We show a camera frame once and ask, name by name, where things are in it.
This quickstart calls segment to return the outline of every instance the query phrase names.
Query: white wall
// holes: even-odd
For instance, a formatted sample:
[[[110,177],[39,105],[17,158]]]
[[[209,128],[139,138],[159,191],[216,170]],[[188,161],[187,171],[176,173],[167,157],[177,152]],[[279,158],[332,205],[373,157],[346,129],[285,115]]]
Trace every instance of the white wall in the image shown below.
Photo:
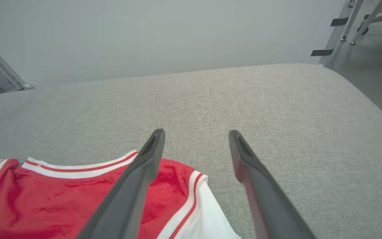
[[[0,0],[0,55],[34,86],[317,64],[344,0]]]

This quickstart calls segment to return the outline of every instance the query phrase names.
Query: gray floor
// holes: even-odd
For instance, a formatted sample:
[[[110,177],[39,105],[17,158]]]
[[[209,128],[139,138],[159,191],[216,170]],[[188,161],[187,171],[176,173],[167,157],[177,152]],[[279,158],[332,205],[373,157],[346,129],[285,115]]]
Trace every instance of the gray floor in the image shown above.
[[[347,42],[338,42],[329,68],[344,76],[382,110],[382,23],[373,23],[356,45],[351,39],[365,14],[379,0],[365,0],[348,35]]]

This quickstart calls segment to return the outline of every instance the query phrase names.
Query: black tape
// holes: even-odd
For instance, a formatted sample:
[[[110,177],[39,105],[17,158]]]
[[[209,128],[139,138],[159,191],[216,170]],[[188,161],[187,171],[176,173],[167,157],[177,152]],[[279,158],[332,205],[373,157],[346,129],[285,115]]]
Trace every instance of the black tape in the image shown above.
[[[314,50],[314,51],[312,51],[311,56],[329,56],[332,54],[333,50],[334,49],[331,49],[331,50]]]
[[[349,17],[347,17],[347,18],[335,18],[332,20],[331,26],[343,26],[347,23],[348,19],[349,19]]]

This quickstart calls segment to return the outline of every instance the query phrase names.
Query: gray fabric surface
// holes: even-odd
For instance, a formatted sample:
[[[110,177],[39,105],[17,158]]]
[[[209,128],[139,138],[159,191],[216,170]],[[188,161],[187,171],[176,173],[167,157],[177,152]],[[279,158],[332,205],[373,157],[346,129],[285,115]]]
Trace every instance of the gray fabric surface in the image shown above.
[[[234,230],[254,230],[235,179],[239,130],[318,238],[382,238],[382,112],[317,65],[284,64],[63,85],[0,95],[0,159],[118,158],[166,131],[164,156],[209,176]]]

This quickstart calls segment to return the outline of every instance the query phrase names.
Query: t-shirt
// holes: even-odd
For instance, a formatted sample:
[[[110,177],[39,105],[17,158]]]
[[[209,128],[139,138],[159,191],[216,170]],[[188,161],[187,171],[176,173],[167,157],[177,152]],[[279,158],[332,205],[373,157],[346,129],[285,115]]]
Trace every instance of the t-shirt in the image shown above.
[[[59,166],[28,158],[0,160],[0,238],[76,238],[127,165]],[[162,159],[149,186],[140,239],[239,238],[207,185],[207,176]]]

